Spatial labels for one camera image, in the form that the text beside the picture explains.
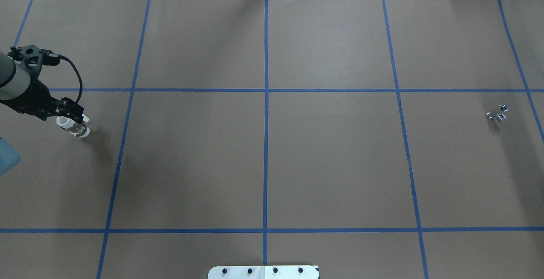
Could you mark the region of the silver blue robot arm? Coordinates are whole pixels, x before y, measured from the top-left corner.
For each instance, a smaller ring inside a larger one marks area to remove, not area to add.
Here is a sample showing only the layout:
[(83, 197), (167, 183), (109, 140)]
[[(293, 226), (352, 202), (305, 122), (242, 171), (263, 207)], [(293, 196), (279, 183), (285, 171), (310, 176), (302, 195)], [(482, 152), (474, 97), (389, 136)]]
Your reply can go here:
[[(39, 80), (43, 66), (57, 66), (65, 61), (73, 68), (79, 82), (76, 100), (54, 98), (49, 88)], [(83, 94), (83, 80), (75, 64), (64, 55), (36, 45), (10, 47), (1, 53), (0, 101), (19, 114), (35, 116), (42, 121), (56, 118), (63, 131), (80, 138), (90, 135), (90, 119), (79, 102)]]

